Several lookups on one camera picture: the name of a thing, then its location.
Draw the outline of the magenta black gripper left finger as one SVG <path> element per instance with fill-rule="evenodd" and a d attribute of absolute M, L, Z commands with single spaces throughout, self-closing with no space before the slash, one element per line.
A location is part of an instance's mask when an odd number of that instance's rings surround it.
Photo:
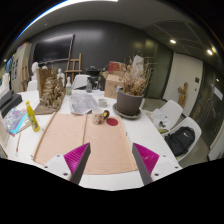
<path fill-rule="evenodd" d="M 79 184 L 83 175 L 87 160 L 91 149 L 90 144 L 86 143 L 64 155 L 64 159 L 71 171 L 72 177 L 70 181 L 76 185 Z"/>

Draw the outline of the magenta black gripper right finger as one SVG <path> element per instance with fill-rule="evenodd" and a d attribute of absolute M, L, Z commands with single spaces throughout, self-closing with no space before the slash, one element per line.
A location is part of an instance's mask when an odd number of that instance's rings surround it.
<path fill-rule="evenodd" d="M 153 180 L 151 174 L 156 163 L 158 162 L 159 155 L 137 143 L 133 144 L 132 153 L 136 160 L 143 184 L 148 185 L 152 183 Z"/>

